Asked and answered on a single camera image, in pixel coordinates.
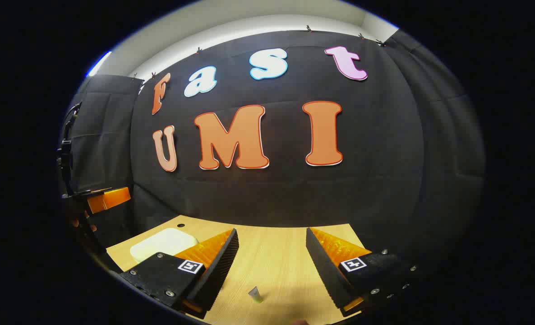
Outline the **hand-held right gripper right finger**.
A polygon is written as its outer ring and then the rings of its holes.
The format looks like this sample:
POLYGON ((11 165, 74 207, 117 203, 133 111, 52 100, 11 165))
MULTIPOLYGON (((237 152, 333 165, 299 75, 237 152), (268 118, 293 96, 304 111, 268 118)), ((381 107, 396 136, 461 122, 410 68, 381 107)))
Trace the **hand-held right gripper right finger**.
POLYGON ((396 254, 372 252, 309 227, 305 246, 329 296, 342 316, 369 314, 418 282, 418 266, 396 254))

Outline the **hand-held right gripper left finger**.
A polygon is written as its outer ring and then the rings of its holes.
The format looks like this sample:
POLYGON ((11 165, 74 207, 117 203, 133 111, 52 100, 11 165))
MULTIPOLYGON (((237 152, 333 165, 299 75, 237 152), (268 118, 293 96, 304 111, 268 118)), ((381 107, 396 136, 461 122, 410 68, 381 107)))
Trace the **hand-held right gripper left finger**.
POLYGON ((232 228, 169 255, 157 252, 121 277, 133 288, 177 312, 205 316, 212 308, 239 249, 232 228))

